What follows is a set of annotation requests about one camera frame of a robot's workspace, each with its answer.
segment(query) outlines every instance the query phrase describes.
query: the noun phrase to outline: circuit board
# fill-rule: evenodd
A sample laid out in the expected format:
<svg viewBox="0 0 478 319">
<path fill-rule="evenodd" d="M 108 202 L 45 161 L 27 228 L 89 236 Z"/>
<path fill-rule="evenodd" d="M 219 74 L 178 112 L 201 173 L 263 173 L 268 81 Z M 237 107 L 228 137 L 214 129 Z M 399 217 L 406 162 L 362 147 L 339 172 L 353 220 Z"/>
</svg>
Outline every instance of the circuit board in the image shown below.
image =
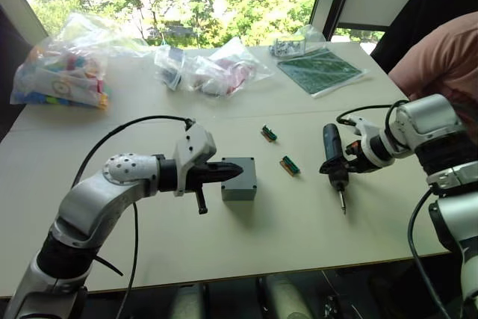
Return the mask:
<svg viewBox="0 0 478 319">
<path fill-rule="evenodd" d="M 326 48 L 277 63 L 307 93 L 314 94 L 355 78 L 362 71 Z"/>
</svg>

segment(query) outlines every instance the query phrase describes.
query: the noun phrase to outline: black screwdriver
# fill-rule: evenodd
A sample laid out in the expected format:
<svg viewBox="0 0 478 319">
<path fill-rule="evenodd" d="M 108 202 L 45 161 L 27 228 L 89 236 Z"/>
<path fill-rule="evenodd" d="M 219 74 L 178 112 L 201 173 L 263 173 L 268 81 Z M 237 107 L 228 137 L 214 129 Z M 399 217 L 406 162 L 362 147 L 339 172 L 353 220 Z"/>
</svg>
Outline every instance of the black screwdriver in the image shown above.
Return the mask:
<svg viewBox="0 0 478 319">
<path fill-rule="evenodd" d="M 345 214 L 347 208 L 345 206 L 344 191 L 349 183 L 349 172 L 343 161 L 344 154 L 342 152 L 341 136 L 334 123 L 328 123 L 323 127 L 323 145 L 326 150 L 326 162 L 320 168 L 320 172 L 329 175 L 330 184 L 341 197 L 342 211 Z"/>
</svg>

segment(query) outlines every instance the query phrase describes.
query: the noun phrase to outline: pink shirt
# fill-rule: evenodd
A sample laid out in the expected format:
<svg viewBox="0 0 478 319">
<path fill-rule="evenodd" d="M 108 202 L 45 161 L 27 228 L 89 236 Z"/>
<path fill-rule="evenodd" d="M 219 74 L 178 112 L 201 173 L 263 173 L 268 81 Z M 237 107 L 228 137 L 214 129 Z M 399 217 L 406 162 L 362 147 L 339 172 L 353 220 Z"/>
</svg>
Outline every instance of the pink shirt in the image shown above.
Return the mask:
<svg viewBox="0 0 478 319">
<path fill-rule="evenodd" d="M 439 26 L 413 46 L 388 76 L 411 99 L 441 93 L 478 134 L 478 12 Z"/>
</svg>

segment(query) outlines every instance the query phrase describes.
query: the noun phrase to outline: black wire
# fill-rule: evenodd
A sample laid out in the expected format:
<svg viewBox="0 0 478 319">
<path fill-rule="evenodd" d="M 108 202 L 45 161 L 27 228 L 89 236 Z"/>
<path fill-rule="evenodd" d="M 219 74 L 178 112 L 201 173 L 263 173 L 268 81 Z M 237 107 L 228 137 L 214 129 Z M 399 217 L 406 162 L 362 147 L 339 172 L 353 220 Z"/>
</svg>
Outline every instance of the black wire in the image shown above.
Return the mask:
<svg viewBox="0 0 478 319">
<path fill-rule="evenodd" d="M 191 119 L 186 119 L 184 117 L 177 117 L 177 116 L 168 116 L 168 115 L 153 115 L 153 116 L 146 116 L 146 117 L 140 117 L 138 119 L 132 120 L 128 123 L 125 123 L 121 126 L 116 127 L 113 131 L 108 133 L 106 136 L 104 136 L 87 154 L 87 156 L 84 158 L 83 162 L 81 163 L 80 168 L 78 169 L 78 172 L 76 173 L 75 179 L 73 180 L 72 183 L 72 188 L 75 187 L 81 179 L 81 175 L 84 172 L 84 169 L 86 168 L 88 162 L 90 159 L 93 157 L 95 152 L 101 147 L 103 143 L 105 143 L 110 137 L 113 137 L 115 134 L 118 132 L 121 132 L 128 126 L 134 125 L 135 123 L 140 123 L 142 121 L 147 121 L 147 120 L 154 120 L 154 119 L 166 119 L 166 120 L 177 120 L 177 121 L 184 121 L 186 123 L 186 129 L 191 127 L 193 120 Z"/>
<path fill-rule="evenodd" d="M 443 314 L 443 316 L 446 319 L 451 319 L 451 317 L 448 315 L 447 310 L 445 309 L 443 303 L 440 300 L 440 297 L 436 293 L 435 289 L 433 288 L 433 284 L 428 277 L 428 275 L 425 272 L 425 269 L 423 268 L 423 265 L 421 264 L 420 257 L 418 256 L 417 250 L 415 249 L 415 243 L 413 241 L 413 227 L 415 225 L 415 220 L 417 219 L 418 212 L 422 208 L 423 204 L 425 201 L 428 199 L 428 197 L 432 194 L 432 190 L 429 189 L 423 197 L 421 197 L 420 201 L 418 202 L 417 206 L 413 210 L 412 216 L 410 217 L 409 221 L 409 229 L 407 231 L 407 237 L 409 239 L 409 246 L 410 250 L 412 251 L 413 259 L 415 260 L 415 264 L 417 265 L 418 271 L 420 272 L 420 275 L 423 278 L 423 281 L 425 282 L 426 288 L 428 289 L 428 292 L 430 293 L 433 301 L 435 302 L 436 306 L 440 309 L 440 312 Z"/>
<path fill-rule="evenodd" d="M 390 107 L 391 107 L 391 105 L 368 105 L 368 106 L 362 106 L 361 108 L 354 108 L 352 110 L 345 111 L 344 113 L 338 115 L 337 118 L 335 119 L 335 121 L 337 121 L 338 123 L 340 123 L 342 125 L 354 126 L 355 123 L 353 121 L 344 120 L 344 119 L 342 119 L 342 117 L 344 117 L 345 115 L 351 114 L 352 112 L 356 112 L 356 111 L 368 110 L 368 109 L 371 109 L 371 108 L 390 108 Z"/>
<path fill-rule="evenodd" d="M 75 187 L 81 179 L 81 175 L 83 175 L 84 169 L 88 165 L 88 162 L 90 159 L 93 157 L 95 152 L 101 147 L 103 143 L 105 143 L 109 138 L 113 137 L 115 134 L 118 132 L 121 132 L 128 126 L 134 125 L 135 123 L 140 123 L 142 121 L 147 121 L 147 120 L 156 120 L 156 119 L 165 119 L 165 120 L 177 120 L 177 121 L 183 121 L 186 123 L 186 129 L 188 130 L 193 124 L 194 121 L 191 119 L 187 119 L 185 117 L 176 117 L 176 116 L 169 116 L 169 115 L 153 115 L 153 116 L 146 116 L 146 117 L 140 117 L 138 119 L 132 120 L 128 123 L 125 123 L 121 126 L 116 127 L 113 131 L 109 132 L 106 136 L 104 136 L 98 143 L 88 152 L 87 156 L 84 158 L 83 162 L 81 162 L 80 168 L 78 168 L 78 172 L 76 173 L 75 179 L 73 180 L 72 188 Z M 118 313 L 116 318 L 119 319 L 122 311 L 125 307 L 126 300 L 129 297 L 129 294 L 131 292 L 131 288 L 133 287 L 133 281 L 134 281 L 134 275 L 136 274 L 136 265 L 137 265 L 137 252 L 139 248 L 139 223 L 138 223 L 138 217 L 137 217 L 137 206 L 136 203 L 133 203 L 133 209 L 134 209 L 134 256 L 133 256 L 133 268 L 131 269 L 131 275 L 129 277 L 129 284 L 128 288 L 126 289 L 125 295 L 122 299 L 121 306 L 119 307 Z M 108 263 L 106 260 L 103 258 L 100 258 L 101 260 L 96 260 L 99 263 L 102 263 L 109 267 L 113 267 L 112 264 Z"/>
<path fill-rule="evenodd" d="M 129 294 L 131 293 L 131 288 L 133 288 L 134 275 L 136 274 L 136 264 L 137 264 L 137 250 L 139 247 L 140 236 L 139 236 L 139 226 L 137 219 L 137 206 L 136 203 L 133 203 L 134 209 L 134 256 L 133 256 L 133 268 L 131 269 L 131 276 L 129 277 L 128 289 L 126 289 L 125 295 L 122 298 L 121 305 L 119 306 L 116 319 L 120 319 L 123 309 L 125 308 L 126 300 L 128 300 Z"/>
<path fill-rule="evenodd" d="M 392 134 L 391 129 L 390 129 L 390 116 L 394 108 L 397 108 L 398 106 L 402 104 L 406 104 L 409 102 L 408 100 L 398 100 L 397 102 L 394 102 L 394 104 L 388 109 L 387 114 L 385 116 L 385 134 L 389 136 L 397 145 L 402 146 L 404 149 L 409 149 L 407 145 L 404 143 L 401 143 L 400 141 L 397 140 L 397 138 Z"/>
</svg>

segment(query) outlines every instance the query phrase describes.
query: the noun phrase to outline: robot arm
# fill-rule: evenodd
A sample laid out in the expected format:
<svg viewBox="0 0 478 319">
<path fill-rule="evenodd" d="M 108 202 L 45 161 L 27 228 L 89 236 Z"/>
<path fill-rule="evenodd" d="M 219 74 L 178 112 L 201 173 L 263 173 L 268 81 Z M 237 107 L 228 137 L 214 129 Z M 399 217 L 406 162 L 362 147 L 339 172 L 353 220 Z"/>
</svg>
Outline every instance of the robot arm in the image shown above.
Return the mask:
<svg viewBox="0 0 478 319">
<path fill-rule="evenodd" d="M 441 95 L 408 102 L 386 129 L 353 115 L 344 119 L 361 136 L 345 150 L 354 158 L 326 161 L 321 173 L 373 172 L 415 154 L 439 197 L 429 207 L 438 239 L 462 254 L 462 295 L 478 308 L 478 149 L 450 103 Z"/>
<path fill-rule="evenodd" d="M 175 196 L 195 192 L 199 213 L 207 213 L 202 184 L 242 173 L 235 164 L 206 162 L 215 152 L 211 134 L 194 124 L 177 143 L 172 160 L 133 153 L 109 158 L 63 199 L 4 319 L 73 318 L 96 254 L 124 210 L 139 199 L 157 191 L 175 191 Z"/>
</svg>

